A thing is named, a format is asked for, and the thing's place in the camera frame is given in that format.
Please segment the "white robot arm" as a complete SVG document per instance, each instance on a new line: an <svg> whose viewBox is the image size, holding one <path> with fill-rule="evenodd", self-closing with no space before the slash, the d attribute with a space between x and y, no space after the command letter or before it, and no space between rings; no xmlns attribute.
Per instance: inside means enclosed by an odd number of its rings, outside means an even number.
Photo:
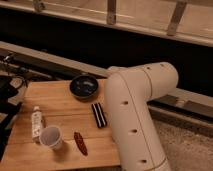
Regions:
<svg viewBox="0 0 213 171"><path fill-rule="evenodd" d="M108 69L105 106L123 171L172 171L147 102L176 88L178 72L168 62Z"/></svg>

